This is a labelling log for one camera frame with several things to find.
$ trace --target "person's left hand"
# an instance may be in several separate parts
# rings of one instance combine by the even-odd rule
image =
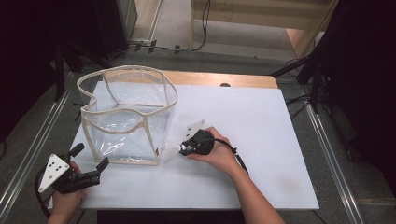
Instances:
[[[70,166],[81,174],[75,162],[70,161]],[[85,199],[87,192],[80,189],[72,193],[61,194],[58,191],[52,195],[53,209],[48,223],[68,223],[75,214],[79,204]]]

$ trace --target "black cable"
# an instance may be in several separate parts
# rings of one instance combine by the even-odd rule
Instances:
[[[288,60],[287,62],[285,62],[285,66],[284,66],[284,67],[287,67],[287,66],[289,65],[289,63],[292,62],[292,61],[296,61],[297,63],[299,62],[298,59],[291,59],[291,60]],[[298,68],[298,67],[294,68],[293,70],[296,70],[297,72],[300,73],[301,70],[299,70],[299,69],[297,69],[297,68]],[[292,71],[292,70],[288,71],[288,74],[289,74],[290,76],[292,76],[292,77],[297,77],[297,76],[298,76],[298,75],[292,74],[291,71]]]
[[[73,105],[84,106],[83,104],[77,104],[77,103],[73,103]],[[76,117],[74,119],[74,122],[77,122],[79,117],[81,117],[81,110],[78,111],[78,113],[77,113],[77,115],[76,115]]]
[[[143,49],[143,48],[146,48],[146,49],[168,49],[168,50],[177,50],[177,51],[197,51],[197,50],[200,50],[201,48],[203,48],[203,47],[206,45],[206,38],[207,38],[207,21],[208,21],[208,19],[209,19],[209,11],[210,11],[210,0],[207,0],[206,5],[205,5],[205,8],[204,8],[204,12],[203,12],[203,14],[202,14],[202,18],[201,18],[201,21],[202,21],[202,29],[203,29],[203,31],[204,31],[204,39],[203,39],[203,41],[202,41],[202,43],[201,43],[201,46],[199,46],[198,48],[196,48],[196,49],[172,49],[172,48],[152,47],[152,46],[139,46],[139,48],[140,48],[140,49]],[[115,58],[113,58],[113,59],[111,60],[111,62],[114,61],[117,57],[119,57],[122,53],[124,53],[124,52],[126,52],[126,51],[129,51],[129,50],[131,50],[131,49],[135,49],[136,46],[137,46],[137,45],[134,45],[133,47],[130,47],[130,48],[126,49],[126,50],[120,51],[119,54],[116,55]]]
[[[0,149],[0,160],[2,160],[4,158],[4,156],[6,156],[6,152],[7,152],[6,140],[4,140],[3,146],[4,146],[3,149]]]
[[[77,219],[77,221],[76,221],[76,224],[79,224],[79,222],[82,220],[82,217],[84,216],[84,214],[85,214],[86,211],[87,211],[87,210],[82,210],[82,211],[81,211],[81,213],[79,214],[78,219]]]
[[[291,105],[291,104],[294,104],[299,101],[309,101],[310,99],[311,99],[311,94],[308,93],[308,94],[304,94],[304,95],[301,95],[301,96],[293,98],[293,99],[289,99],[286,102],[286,105]]]
[[[312,210],[312,212],[317,215],[317,217],[320,219],[320,221],[322,221],[324,224],[326,224],[326,222],[323,220],[323,218],[317,213],[317,211]]]
[[[241,165],[241,167],[247,172],[248,174],[248,168],[246,167],[245,163],[242,161],[241,156],[239,156],[238,152],[236,151],[236,147],[232,147],[228,142],[218,139],[218,138],[206,138],[202,141],[200,141],[199,143],[203,143],[203,142],[207,142],[207,141],[217,141],[222,143],[223,145],[225,145],[226,147],[228,147],[231,152],[235,155],[236,159],[239,161],[239,164]]]
[[[38,181],[40,179],[40,176],[44,174],[44,172],[46,171],[46,168],[47,168],[47,164],[43,166],[35,176],[35,196],[37,197],[38,203],[40,204],[41,211],[44,213],[44,215],[47,218],[50,218],[50,211],[48,210],[47,206],[44,204],[40,192],[38,192]]]
[[[306,102],[299,110],[297,110],[294,114],[290,115],[290,119],[293,120],[295,117],[297,117],[298,114],[300,114],[301,111],[303,111],[304,108],[306,108],[309,105],[309,102]]]

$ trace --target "black stand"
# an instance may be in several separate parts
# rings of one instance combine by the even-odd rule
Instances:
[[[313,77],[311,100],[309,103],[311,104],[315,113],[318,113],[317,103],[318,103],[319,81],[322,78],[322,74],[323,74],[321,57],[325,56],[324,51],[328,47],[327,43],[329,42],[330,38],[332,38],[337,27],[342,22],[343,18],[351,8],[352,3],[350,2],[351,1],[346,1],[346,0],[339,1],[333,13],[332,19],[329,23],[329,26],[326,30],[326,33],[323,35],[323,37],[318,42],[318,45],[311,53],[309,53],[306,57],[298,60],[297,62],[291,63],[290,65],[281,68],[270,75],[272,77],[277,78],[295,68],[298,68],[301,65],[304,65],[302,71],[297,76],[297,82],[299,84],[306,84],[308,83],[309,79]]]
[[[61,37],[57,38],[57,46],[55,49],[55,72],[56,72],[56,96],[55,102],[61,98],[64,93],[64,61],[66,61],[67,65],[70,67],[72,72],[81,72],[83,68],[83,64],[79,59],[76,52],[80,55],[85,55],[93,62],[98,63],[104,68],[111,68],[112,66],[109,63],[106,63],[98,56],[94,55],[87,49],[84,49],[82,46],[78,44],[64,41]]]

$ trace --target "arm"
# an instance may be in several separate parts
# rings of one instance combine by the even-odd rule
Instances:
[[[211,127],[207,131],[213,134],[215,138],[229,143],[228,138],[222,136],[215,128]],[[216,142],[209,155],[190,154],[188,158],[208,162],[231,178],[238,194],[246,223],[284,223],[279,213],[262,195],[247,172],[236,161],[234,154],[229,148]]]
[[[71,161],[70,166],[77,172],[81,173],[78,166]],[[75,214],[78,206],[86,197],[85,189],[77,190],[73,193],[61,194],[55,191],[53,194],[53,209],[49,217],[48,224],[66,224],[69,223],[72,216]]]

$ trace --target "wooden table edge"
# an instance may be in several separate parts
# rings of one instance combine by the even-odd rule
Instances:
[[[222,73],[164,71],[175,85],[220,86],[227,83],[231,87],[278,89],[276,79],[261,75],[237,75]]]

